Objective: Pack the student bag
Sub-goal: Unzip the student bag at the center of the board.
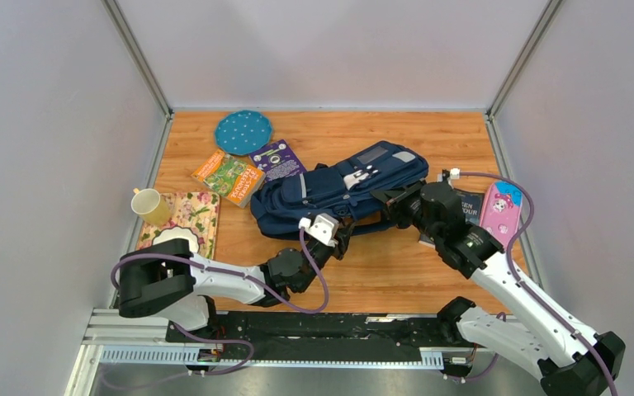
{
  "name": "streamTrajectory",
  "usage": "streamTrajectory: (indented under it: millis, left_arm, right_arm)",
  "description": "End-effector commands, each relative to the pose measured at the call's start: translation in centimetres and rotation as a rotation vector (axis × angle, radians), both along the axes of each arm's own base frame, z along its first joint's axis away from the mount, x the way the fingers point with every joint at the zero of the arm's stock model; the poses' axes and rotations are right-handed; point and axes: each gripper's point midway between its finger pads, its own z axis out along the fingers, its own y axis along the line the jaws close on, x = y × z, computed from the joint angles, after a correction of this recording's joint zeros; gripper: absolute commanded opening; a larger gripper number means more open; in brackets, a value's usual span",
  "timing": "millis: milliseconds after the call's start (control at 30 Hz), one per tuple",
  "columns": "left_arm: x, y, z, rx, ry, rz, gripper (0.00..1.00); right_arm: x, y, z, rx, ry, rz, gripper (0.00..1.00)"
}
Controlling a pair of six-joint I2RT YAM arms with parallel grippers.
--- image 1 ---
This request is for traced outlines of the orange treehouse book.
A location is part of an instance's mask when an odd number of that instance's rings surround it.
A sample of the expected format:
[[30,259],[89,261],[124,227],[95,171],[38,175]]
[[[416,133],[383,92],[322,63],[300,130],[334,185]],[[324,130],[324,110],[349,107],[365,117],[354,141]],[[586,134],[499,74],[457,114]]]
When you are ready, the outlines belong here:
[[266,173],[217,149],[191,176],[226,200],[245,208],[264,183]]

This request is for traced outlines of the navy blue backpack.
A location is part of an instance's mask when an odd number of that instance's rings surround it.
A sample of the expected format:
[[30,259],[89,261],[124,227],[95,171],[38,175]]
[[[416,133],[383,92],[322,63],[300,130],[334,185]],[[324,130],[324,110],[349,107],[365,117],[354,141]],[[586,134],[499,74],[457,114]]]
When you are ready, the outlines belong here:
[[365,219],[384,210],[373,191],[395,190],[425,179],[427,160],[410,148],[382,140],[334,165],[318,165],[263,184],[249,209],[262,235],[297,240],[299,222],[327,214]]

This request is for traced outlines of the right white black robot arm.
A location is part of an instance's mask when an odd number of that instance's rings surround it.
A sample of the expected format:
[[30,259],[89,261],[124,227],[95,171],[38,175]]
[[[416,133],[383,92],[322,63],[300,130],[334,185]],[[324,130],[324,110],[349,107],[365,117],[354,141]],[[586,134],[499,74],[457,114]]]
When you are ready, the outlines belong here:
[[517,320],[505,322],[457,297],[439,313],[443,342],[489,348],[532,375],[547,395],[617,394],[623,340],[596,332],[535,284],[498,240],[466,220],[448,183],[417,181],[373,195],[397,226],[414,226],[431,238],[446,265],[489,291]]

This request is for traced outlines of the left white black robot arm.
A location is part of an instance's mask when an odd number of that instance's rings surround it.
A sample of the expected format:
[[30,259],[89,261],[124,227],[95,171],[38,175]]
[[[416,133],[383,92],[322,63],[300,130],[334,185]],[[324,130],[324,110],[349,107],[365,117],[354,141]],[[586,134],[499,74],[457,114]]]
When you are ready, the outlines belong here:
[[123,318],[165,318],[187,330],[199,342],[209,342],[219,331],[215,297],[250,306],[279,304],[303,314],[307,308],[290,301],[314,280],[326,283],[322,270],[348,250],[353,224],[331,219],[304,219],[300,248],[284,248],[255,266],[236,266],[192,252],[183,238],[128,253],[111,270],[118,291],[118,313]]

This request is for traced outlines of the Nineteen Eighty-Four dark book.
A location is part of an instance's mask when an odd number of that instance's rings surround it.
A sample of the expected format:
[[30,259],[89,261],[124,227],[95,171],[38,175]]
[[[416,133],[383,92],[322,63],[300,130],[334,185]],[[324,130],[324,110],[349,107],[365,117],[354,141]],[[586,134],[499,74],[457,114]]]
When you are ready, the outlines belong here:
[[441,183],[423,187],[420,197],[424,205],[424,219],[445,225],[480,223],[483,193],[460,190]]

